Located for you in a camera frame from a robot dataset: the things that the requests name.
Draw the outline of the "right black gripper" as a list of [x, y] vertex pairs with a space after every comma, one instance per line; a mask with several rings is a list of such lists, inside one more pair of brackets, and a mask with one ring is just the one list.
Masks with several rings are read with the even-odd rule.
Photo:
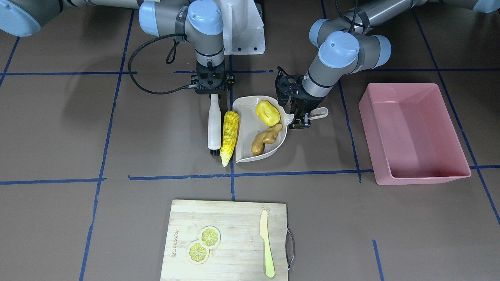
[[196, 74], [201, 85], [221, 85], [225, 78], [225, 59], [216, 66], [204, 66], [197, 62]]

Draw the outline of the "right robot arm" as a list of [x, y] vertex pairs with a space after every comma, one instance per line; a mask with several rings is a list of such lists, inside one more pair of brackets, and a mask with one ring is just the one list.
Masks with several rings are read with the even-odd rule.
[[213, 0], [2, 0], [1, 30], [29, 37], [64, 10], [88, 5], [137, 9], [145, 33], [194, 45], [199, 87], [212, 89], [225, 81], [223, 19]]

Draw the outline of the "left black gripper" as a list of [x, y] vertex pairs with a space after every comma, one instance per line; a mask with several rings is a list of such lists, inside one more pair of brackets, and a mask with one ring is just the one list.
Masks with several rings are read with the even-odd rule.
[[311, 112], [318, 108], [324, 99], [325, 96], [315, 97], [305, 91], [300, 91], [299, 94], [295, 96], [295, 110], [291, 112], [293, 114], [291, 127], [299, 127], [302, 129], [310, 128], [310, 117], [313, 115]]

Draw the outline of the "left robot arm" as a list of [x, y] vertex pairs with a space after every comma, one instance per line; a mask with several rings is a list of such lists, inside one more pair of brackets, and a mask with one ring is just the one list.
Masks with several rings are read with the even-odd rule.
[[309, 30], [318, 54], [304, 75], [278, 69], [275, 80], [279, 105], [290, 104], [289, 128], [309, 128], [313, 112], [343, 75], [375, 69], [390, 58], [392, 47], [384, 36], [367, 33], [392, 18], [426, 4], [425, 0], [370, 0], [334, 20], [321, 18]]

